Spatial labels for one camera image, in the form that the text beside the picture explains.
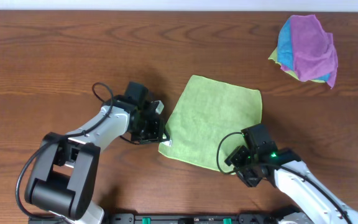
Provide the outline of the light green microfiber cloth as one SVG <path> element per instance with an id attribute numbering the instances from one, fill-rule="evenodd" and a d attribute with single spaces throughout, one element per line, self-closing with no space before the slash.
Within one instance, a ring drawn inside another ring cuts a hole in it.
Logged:
<path id="1" fill-rule="evenodd" d="M 160 144 L 158 151 L 169 159 L 228 172 L 224 158 L 244 143 L 238 132 L 261 120 L 259 90 L 193 75 L 166 125 L 171 143 Z"/>

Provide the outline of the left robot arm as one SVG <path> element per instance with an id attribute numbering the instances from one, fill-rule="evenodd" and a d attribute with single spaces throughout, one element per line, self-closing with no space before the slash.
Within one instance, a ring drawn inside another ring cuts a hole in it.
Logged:
<path id="1" fill-rule="evenodd" d="M 162 110 L 161 101 L 119 95 L 77 130 L 47 134 L 30 158 L 34 166 L 24 199 L 53 215 L 35 219 L 103 223 L 105 211 L 92 201 L 101 153 L 125 133 L 135 144 L 168 141 Z"/>

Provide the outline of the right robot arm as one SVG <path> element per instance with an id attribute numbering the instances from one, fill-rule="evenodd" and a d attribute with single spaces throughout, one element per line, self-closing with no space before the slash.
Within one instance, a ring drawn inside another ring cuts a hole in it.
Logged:
<path id="1" fill-rule="evenodd" d="M 262 179 L 290 197 L 313 223 L 358 223 L 358 211 L 325 187 L 291 149 L 238 146 L 224 160 L 230 174 L 256 187 Z"/>

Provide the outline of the green cloth under pile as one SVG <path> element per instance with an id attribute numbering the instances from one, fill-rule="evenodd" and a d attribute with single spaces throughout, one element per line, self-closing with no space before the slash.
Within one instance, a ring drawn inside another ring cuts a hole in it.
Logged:
<path id="1" fill-rule="evenodd" d="M 277 56 L 278 56 L 278 54 L 277 54 L 277 48 L 275 48 L 275 49 L 273 50 L 273 52 L 270 54 L 270 56 L 269 56 L 268 59 L 269 59 L 269 60 L 273 60 L 276 64 L 279 64 L 280 68 L 281 68 L 285 73 L 289 74 L 291 77 L 293 77 L 293 78 L 295 78 L 296 80 L 299 81 L 298 76 L 296 75 L 296 73 L 295 73 L 293 70 L 284 70 L 284 66 L 278 61 Z"/>

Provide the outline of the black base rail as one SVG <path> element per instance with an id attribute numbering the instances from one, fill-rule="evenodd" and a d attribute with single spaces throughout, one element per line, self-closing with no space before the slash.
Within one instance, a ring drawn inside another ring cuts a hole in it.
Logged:
<path id="1" fill-rule="evenodd" d="M 277 218 L 263 213 L 243 213 L 239 215 L 134 215 L 118 213 L 104 217 L 100 222 L 71 221 L 53 218 L 38 220 L 29 218 L 28 223 L 102 223 L 102 224 L 274 224 L 274 223 L 311 223 L 301 213 L 292 213 Z"/>

